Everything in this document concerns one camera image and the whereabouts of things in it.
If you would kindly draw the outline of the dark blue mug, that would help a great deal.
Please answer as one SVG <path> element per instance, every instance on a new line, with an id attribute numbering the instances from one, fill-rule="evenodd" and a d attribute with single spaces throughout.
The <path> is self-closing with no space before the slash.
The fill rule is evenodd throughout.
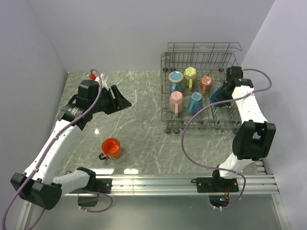
<path id="1" fill-rule="evenodd" d="M 211 103 L 215 103 L 216 102 L 216 98 L 217 98 L 217 95 L 219 94 L 219 92 L 221 91 L 223 87 L 220 86 L 211 96 L 210 98 L 210 102 Z M 217 104 L 217 105 L 214 105 L 215 108 L 219 107 L 219 108 L 222 108 L 222 107 L 225 107 L 225 106 L 229 106 L 231 103 L 221 103 L 221 104 Z"/>

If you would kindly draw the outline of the salmon floral mug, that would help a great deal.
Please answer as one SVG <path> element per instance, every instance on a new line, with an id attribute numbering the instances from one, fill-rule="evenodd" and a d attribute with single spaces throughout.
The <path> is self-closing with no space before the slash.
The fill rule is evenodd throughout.
<path id="1" fill-rule="evenodd" d="M 201 82 L 200 82 L 202 96 L 204 96 L 206 92 L 208 92 L 211 89 L 212 83 L 213 83 L 212 78 L 210 76 L 202 77 Z"/>

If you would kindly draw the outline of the light blue floral mug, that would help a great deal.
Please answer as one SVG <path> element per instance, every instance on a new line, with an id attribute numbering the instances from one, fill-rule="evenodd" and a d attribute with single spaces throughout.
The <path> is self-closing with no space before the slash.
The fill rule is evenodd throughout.
<path id="1" fill-rule="evenodd" d="M 188 114 L 196 114 L 202 109 L 202 95 L 194 92 L 188 102 Z"/>

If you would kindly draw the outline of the yellow faceted mug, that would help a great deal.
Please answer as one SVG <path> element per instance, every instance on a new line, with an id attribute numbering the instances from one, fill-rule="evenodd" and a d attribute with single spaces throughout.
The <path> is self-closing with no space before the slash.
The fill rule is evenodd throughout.
<path id="1" fill-rule="evenodd" d="M 192 90 L 197 79 L 197 71 L 194 67 L 188 67 L 184 71 L 184 84 Z"/>

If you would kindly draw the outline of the orange mug black handle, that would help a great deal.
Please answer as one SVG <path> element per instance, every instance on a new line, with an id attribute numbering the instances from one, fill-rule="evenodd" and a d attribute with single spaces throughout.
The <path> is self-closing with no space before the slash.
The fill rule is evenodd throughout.
<path id="1" fill-rule="evenodd" d="M 102 143 L 102 153 L 98 156 L 100 160 L 116 160 L 122 155 L 120 141 L 116 138 L 108 138 Z"/>

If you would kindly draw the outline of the pink faceted mug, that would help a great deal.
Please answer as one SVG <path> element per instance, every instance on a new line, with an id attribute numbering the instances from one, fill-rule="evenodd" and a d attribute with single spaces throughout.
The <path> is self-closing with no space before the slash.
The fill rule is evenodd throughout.
<path id="1" fill-rule="evenodd" d="M 169 109 L 178 116 L 184 109 L 184 96 L 181 92 L 172 92 L 169 97 Z"/>

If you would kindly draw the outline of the blue mug orange interior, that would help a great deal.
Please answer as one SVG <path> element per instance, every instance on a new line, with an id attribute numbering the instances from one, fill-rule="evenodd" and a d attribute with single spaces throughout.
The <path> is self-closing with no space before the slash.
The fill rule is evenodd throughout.
<path id="1" fill-rule="evenodd" d="M 179 71 L 173 71 L 168 75 L 171 92 L 175 92 L 175 91 L 181 92 L 182 91 L 184 87 L 183 79 L 184 79 L 184 76 Z"/>

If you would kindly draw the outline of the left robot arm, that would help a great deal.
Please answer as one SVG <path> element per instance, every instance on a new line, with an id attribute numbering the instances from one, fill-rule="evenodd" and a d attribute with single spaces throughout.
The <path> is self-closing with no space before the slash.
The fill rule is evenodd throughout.
<path id="1" fill-rule="evenodd" d="M 102 88 L 99 82 L 83 80 L 77 94 L 61 109 L 54 130 L 36 159 L 23 173 L 15 173 L 11 184 L 21 199 L 51 210 L 60 198 L 77 189 L 90 193 L 96 189 L 96 173 L 79 167 L 56 177 L 63 156 L 95 113 L 109 115 L 131 107 L 116 85 Z"/>

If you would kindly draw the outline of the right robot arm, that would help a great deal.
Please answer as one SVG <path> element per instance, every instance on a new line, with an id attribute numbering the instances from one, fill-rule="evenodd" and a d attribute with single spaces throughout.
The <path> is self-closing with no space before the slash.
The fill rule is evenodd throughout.
<path id="1" fill-rule="evenodd" d="M 243 77 L 243 71 L 239 66 L 227 68 L 225 83 L 211 97 L 215 107 L 235 103 L 241 120 L 232 153 L 213 171 L 211 185 L 215 191 L 223 191 L 246 166 L 267 157 L 276 133 L 275 124 L 269 123 L 260 110 L 257 90 L 250 79 Z"/>

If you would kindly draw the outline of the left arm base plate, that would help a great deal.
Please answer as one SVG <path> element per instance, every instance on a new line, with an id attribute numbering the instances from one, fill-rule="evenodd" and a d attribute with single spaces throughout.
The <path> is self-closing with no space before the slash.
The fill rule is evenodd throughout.
<path id="1" fill-rule="evenodd" d="M 112 186 L 112 179 L 111 178 L 96 178 L 94 185 L 90 189 L 76 189 L 71 193 L 88 193 L 90 192 L 100 192 L 104 194 L 110 194 Z"/>

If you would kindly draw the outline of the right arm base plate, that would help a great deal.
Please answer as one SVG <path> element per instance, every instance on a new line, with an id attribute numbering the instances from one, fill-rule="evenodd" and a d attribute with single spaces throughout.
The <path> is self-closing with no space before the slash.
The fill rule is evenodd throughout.
<path id="1" fill-rule="evenodd" d="M 198 193 L 238 192 L 237 179 L 214 179 L 213 177 L 198 177 L 190 181 L 197 186 Z"/>

